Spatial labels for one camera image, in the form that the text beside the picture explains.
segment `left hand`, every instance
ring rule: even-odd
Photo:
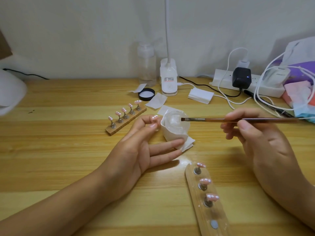
[[[182,153],[181,150],[165,152],[183,145],[184,139],[149,145],[161,125],[161,118],[153,120],[153,116],[139,116],[97,169],[105,174],[111,202],[128,193],[146,169],[172,161]]]

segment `desk surface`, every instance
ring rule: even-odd
[[[207,83],[200,78],[195,81]],[[0,219],[96,169],[130,129],[127,125],[111,137],[104,133],[107,117],[137,99],[137,94],[127,90],[135,89],[138,82],[38,80],[27,85],[28,93],[18,107],[0,118]],[[153,88],[161,91],[159,85]],[[168,97],[165,105],[196,117],[221,117],[231,111],[218,97],[209,105],[188,99],[190,89],[179,87],[178,94]],[[241,95],[236,100],[244,99]],[[275,102],[284,105],[281,99]],[[242,106],[256,105],[250,99]],[[146,114],[157,111],[148,108]],[[189,135],[196,140],[191,149],[178,160],[148,170],[128,197],[104,209],[76,235],[199,235],[184,174],[190,161],[207,165],[234,235],[312,235],[264,194],[242,161],[241,144],[237,139],[226,140],[219,126],[191,123]],[[315,184],[315,126],[305,122],[280,128],[305,176]],[[152,138],[152,143],[162,141],[161,132]]]

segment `wooden stand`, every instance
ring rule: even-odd
[[[144,113],[147,110],[147,107],[145,105],[139,104],[141,110],[138,111],[136,108],[133,109],[135,111],[135,114],[132,115],[130,113],[127,113],[126,115],[129,116],[128,119],[124,119],[123,116],[121,116],[121,118],[123,119],[122,123],[117,122],[118,119],[116,119],[115,121],[113,121],[113,123],[116,124],[115,128],[111,128],[111,125],[109,125],[105,130],[108,132],[109,135],[114,135],[116,132],[118,132],[120,129],[122,129],[124,126],[126,126],[128,123],[130,123],[133,119],[135,119],[136,117],[138,117],[140,114]]]
[[[201,168],[201,174],[196,175],[194,173],[195,167],[197,167],[196,162],[188,164],[185,170],[185,174],[201,235],[202,236],[231,235],[229,222],[226,218],[220,200],[213,202],[212,207],[206,207],[204,205],[204,199],[207,193],[217,194],[213,182],[207,186],[207,189],[205,191],[201,190],[198,187],[199,180],[201,178],[210,179],[209,172],[207,171],[206,168]],[[217,229],[214,229],[211,226],[212,220],[215,220],[217,222],[218,224]]]

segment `plastic bottle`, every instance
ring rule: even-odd
[[[151,44],[140,42],[138,45],[138,68],[140,84],[147,84],[146,87],[156,85],[156,57]]]

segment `white power strip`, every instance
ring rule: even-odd
[[[218,87],[218,84],[220,83],[220,80],[223,78],[225,72],[226,70],[216,69],[215,76],[213,78],[211,85],[214,87]],[[238,88],[235,88],[232,86],[232,74],[233,74],[232,71],[227,71],[224,79],[222,79],[220,83],[220,88],[239,90]],[[255,91],[259,78],[260,78],[260,75],[252,75],[252,83],[247,89],[248,91],[251,91],[251,92]],[[285,92],[285,89],[283,86],[281,86],[280,88],[272,88],[272,87],[265,86],[264,82],[262,82],[259,87],[259,95],[280,98],[284,92]]]

